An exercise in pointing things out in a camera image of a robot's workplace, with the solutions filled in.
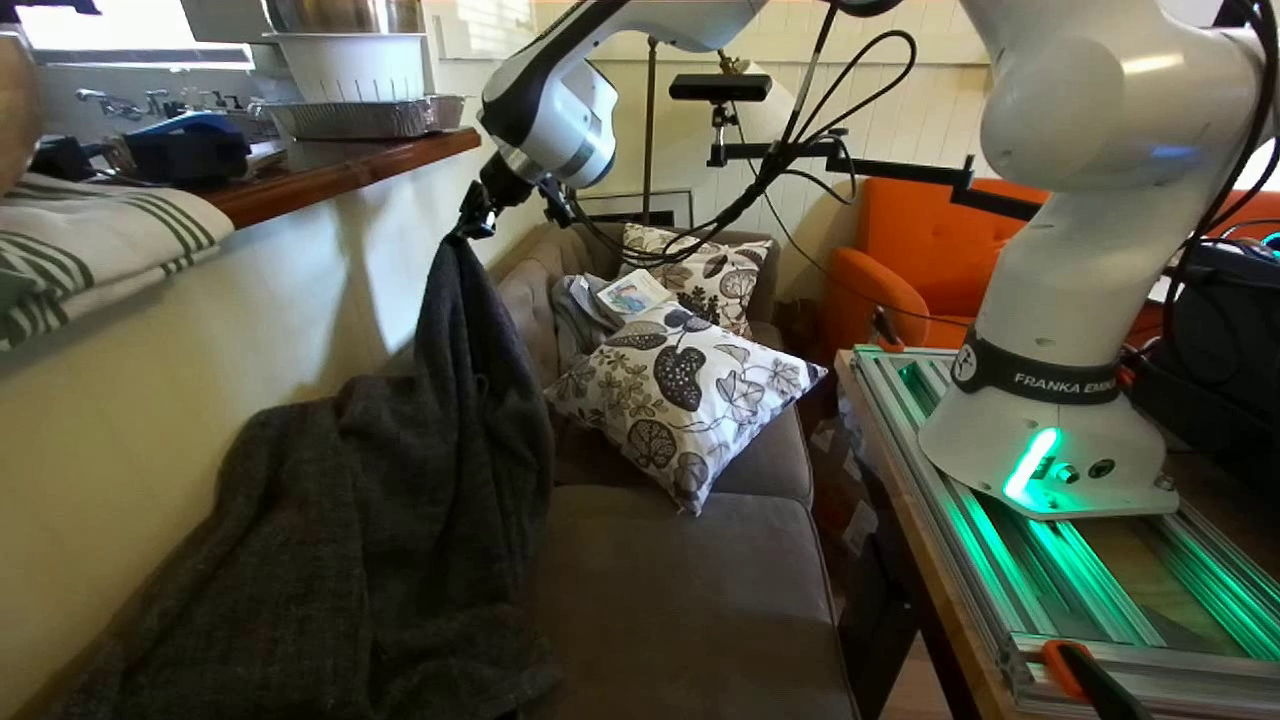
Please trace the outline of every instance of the couch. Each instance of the couch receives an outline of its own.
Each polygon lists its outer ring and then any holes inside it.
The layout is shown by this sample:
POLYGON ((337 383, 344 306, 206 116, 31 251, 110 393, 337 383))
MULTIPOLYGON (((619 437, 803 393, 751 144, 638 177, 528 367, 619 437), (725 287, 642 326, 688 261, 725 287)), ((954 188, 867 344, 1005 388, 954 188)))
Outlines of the couch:
MULTIPOLYGON (((549 287, 567 272, 613 275, 616 236, 534 226, 490 268, 545 383, 558 367, 549 287)), ((769 326, 769 287, 772 272, 751 326, 769 326)), ((563 683, 533 714, 854 714, 810 497, 794 413, 725 468, 700 514, 674 514, 605 437, 558 423, 528 610, 563 683)))

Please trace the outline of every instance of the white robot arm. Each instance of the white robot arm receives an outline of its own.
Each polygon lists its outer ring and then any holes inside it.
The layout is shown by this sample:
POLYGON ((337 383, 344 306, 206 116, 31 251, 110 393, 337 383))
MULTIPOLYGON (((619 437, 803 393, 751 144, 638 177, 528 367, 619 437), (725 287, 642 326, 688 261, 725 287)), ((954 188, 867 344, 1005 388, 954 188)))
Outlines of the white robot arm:
MULTIPOLYGON (((763 0, 578 0, 482 87, 495 202, 558 197, 613 163, 616 93, 586 62, 613 31, 726 44, 763 0)), ((872 16, 895 0, 830 0, 872 16)), ((1170 513, 1164 437, 1118 393, 1118 348, 1150 278, 1261 138, 1272 60, 1246 31, 1158 0, 960 0, 991 55, 986 163, 1048 188, 1007 244, 928 459, 1028 514, 1170 513)))
POLYGON ((613 82, 586 50, 616 31, 646 31, 688 50, 725 47, 763 0, 578 0, 545 37, 495 69, 481 125, 500 148, 506 183, 545 197, 595 183, 616 155, 613 82))
POLYGON ((1164 437, 1118 393, 1118 348, 1261 106, 1263 50, 1157 0, 962 0, 994 76, 983 155, 1048 202, 1007 244, 928 417, 934 468, 1025 514, 1150 514, 1178 504, 1164 437))

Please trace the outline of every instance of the green led light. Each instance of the green led light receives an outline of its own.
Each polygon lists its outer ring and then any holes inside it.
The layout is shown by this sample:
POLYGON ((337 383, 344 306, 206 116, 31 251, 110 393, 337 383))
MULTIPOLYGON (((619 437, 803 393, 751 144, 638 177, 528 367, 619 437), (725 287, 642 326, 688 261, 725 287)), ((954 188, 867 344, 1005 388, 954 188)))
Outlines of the green led light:
POLYGON ((918 413, 933 417, 940 400, 934 400, 922 367, 918 364, 902 364, 895 375, 909 383, 909 393, 918 404, 918 413))
POLYGON ((1025 499, 1028 481, 1036 477, 1036 468, 1042 464, 1042 457, 1056 447, 1061 432, 1042 428, 1036 432, 1030 447, 1017 459, 1005 497, 1025 499))

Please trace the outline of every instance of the bowl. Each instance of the bowl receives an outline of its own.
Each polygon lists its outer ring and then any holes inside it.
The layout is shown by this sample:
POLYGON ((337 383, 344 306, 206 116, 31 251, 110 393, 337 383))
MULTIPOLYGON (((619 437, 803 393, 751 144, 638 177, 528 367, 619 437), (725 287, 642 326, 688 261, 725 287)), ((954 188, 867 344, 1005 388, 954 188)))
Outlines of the bowl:
POLYGON ((271 31, 427 31, 427 0, 265 0, 271 31))

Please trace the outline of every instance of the white towel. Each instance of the white towel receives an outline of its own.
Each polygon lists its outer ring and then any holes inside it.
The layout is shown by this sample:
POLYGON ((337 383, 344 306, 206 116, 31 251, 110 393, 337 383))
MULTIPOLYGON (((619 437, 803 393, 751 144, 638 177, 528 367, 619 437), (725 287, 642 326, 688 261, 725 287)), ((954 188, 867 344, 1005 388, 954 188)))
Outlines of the white towel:
POLYGON ((231 231, 191 191, 27 172, 0 197, 0 352, 191 268, 231 231))

